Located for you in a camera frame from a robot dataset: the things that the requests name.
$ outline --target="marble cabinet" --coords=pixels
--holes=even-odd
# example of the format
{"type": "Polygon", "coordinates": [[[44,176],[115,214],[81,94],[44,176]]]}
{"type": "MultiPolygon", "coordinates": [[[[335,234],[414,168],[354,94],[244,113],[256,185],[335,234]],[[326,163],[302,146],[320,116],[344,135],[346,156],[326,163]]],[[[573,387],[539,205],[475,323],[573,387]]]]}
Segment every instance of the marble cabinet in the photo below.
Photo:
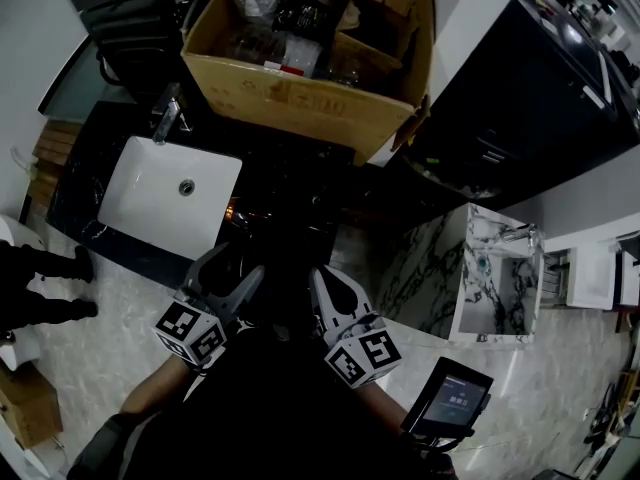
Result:
{"type": "Polygon", "coordinates": [[[386,318],[451,341],[525,343],[540,304],[543,244],[524,224],[467,204],[406,233],[376,300],[386,318]]]}

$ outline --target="open cardboard box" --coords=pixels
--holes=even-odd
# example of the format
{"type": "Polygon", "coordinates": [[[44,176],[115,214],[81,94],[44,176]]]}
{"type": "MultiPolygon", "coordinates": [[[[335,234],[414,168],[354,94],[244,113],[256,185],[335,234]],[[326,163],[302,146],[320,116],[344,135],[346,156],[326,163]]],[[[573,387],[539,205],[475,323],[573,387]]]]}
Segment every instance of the open cardboard box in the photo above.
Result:
{"type": "MultiPolygon", "coordinates": [[[[349,0],[331,0],[338,12],[349,0]]],[[[243,24],[232,0],[211,0],[193,26],[182,56],[217,113],[356,151],[356,164],[371,158],[394,134],[408,140],[428,115],[427,91],[433,47],[433,5],[415,0],[419,28],[397,71],[392,96],[324,80],[311,80],[256,64],[216,56],[243,24]]]]}
{"type": "Polygon", "coordinates": [[[32,363],[12,372],[0,361],[0,406],[23,448],[33,448],[62,432],[56,390],[32,363]]]}

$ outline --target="white sink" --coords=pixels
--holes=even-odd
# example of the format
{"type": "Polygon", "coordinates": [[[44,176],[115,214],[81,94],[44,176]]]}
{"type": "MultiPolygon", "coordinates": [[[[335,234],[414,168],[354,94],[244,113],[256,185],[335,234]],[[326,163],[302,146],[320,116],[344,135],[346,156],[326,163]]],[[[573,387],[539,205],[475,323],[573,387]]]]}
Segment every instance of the white sink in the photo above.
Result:
{"type": "Polygon", "coordinates": [[[215,246],[242,161],[129,137],[98,220],[192,260],[215,246]]]}

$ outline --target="handheld display device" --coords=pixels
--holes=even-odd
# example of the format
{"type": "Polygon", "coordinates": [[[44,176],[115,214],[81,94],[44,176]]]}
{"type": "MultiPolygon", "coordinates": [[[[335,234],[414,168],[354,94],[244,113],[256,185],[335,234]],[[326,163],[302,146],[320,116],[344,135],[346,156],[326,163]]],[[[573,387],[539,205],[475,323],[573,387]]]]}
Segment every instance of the handheld display device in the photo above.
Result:
{"type": "Polygon", "coordinates": [[[441,357],[402,422],[413,436],[463,439],[489,402],[493,379],[441,357]]]}

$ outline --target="sink drain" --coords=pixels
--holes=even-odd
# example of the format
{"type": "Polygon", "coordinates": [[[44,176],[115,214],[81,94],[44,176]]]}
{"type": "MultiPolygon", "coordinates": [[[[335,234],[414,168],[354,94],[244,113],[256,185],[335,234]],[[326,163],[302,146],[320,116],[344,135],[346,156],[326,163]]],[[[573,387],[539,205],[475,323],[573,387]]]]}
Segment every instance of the sink drain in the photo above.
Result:
{"type": "Polygon", "coordinates": [[[184,180],[182,183],[180,183],[180,186],[178,187],[178,192],[180,192],[180,195],[183,195],[186,197],[193,194],[193,191],[195,189],[196,189],[196,184],[193,182],[193,180],[184,180]]]}

